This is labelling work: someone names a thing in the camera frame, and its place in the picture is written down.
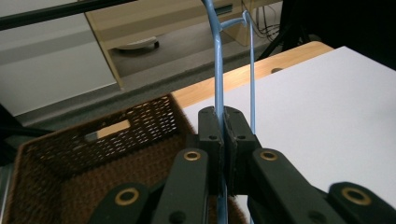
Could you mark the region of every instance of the wooden table edge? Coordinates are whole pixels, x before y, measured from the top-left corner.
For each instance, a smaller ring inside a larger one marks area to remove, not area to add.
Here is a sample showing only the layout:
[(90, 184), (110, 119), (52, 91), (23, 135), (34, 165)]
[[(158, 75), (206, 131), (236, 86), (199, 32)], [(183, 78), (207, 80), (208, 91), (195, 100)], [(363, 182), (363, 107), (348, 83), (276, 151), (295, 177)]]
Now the wooden table edge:
[[(313, 41), (295, 49), (278, 53), (255, 63), (255, 77), (256, 79), (266, 77), (271, 75), (272, 70), (275, 68), (288, 68), (332, 50), (333, 48), (321, 42)], [(249, 80), (249, 64), (227, 72), (224, 74), (224, 91), (229, 91), (245, 85), (249, 83)], [(184, 108), (214, 96), (214, 92), (215, 79), (212, 77), (178, 91), (174, 91), (172, 94), (180, 107)]]

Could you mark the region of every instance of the white table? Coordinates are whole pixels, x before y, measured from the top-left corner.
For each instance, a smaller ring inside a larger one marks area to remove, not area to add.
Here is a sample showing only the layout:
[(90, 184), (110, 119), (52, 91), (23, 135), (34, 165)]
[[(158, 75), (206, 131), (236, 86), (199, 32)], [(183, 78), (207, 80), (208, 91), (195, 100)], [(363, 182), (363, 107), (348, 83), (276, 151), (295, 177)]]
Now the white table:
[[(256, 83), (256, 129), (311, 185), (362, 185), (396, 207), (396, 72), (347, 48), (335, 49)], [(225, 104), (249, 120), (249, 87)], [(184, 108), (194, 128), (209, 98)]]

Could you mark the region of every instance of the wicker basket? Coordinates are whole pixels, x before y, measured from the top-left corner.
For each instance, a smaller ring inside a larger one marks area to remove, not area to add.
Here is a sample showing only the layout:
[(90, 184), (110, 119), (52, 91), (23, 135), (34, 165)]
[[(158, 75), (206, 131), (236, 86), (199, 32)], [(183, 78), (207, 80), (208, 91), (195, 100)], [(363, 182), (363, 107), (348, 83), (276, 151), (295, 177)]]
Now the wicker basket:
[[(127, 129), (90, 137), (125, 120)], [(175, 99), (167, 95), (37, 138), (19, 150), (5, 223), (87, 223), (117, 185), (150, 187), (166, 178), (190, 133)], [(238, 219), (233, 223), (243, 222)]]

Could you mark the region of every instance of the brass screw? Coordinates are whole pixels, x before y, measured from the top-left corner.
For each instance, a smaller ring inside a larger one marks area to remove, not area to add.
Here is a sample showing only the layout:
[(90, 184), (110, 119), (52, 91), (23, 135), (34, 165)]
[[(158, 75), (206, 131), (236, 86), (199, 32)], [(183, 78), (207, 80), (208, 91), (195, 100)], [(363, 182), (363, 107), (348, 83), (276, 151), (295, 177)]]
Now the brass screw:
[[(132, 193), (132, 198), (131, 199), (123, 199), (122, 196), (125, 193)], [(116, 204), (120, 206), (126, 206), (131, 203), (136, 202), (136, 200), (139, 198), (139, 191), (136, 188), (128, 188), (128, 189), (123, 189), (116, 195), (115, 202)]]
[(341, 193), (350, 202), (358, 205), (369, 205), (372, 202), (371, 198), (360, 189), (347, 187), (343, 188)]
[(277, 155), (274, 152), (271, 151), (263, 151), (260, 153), (260, 157), (266, 161), (276, 161), (277, 160)]
[(188, 151), (184, 153), (184, 159), (187, 161), (198, 161), (201, 159), (201, 154), (197, 151)]

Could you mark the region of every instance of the white cabinet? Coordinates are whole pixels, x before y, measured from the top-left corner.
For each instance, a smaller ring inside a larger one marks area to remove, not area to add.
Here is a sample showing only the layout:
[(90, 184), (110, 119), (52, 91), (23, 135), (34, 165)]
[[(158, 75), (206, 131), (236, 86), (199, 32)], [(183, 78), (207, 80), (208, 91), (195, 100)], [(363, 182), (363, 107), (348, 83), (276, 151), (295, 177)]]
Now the white cabinet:
[[(71, 1), (0, 2), (0, 17)], [(0, 103), (14, 116), (116, 83), (83, 14), (0, 32)]]

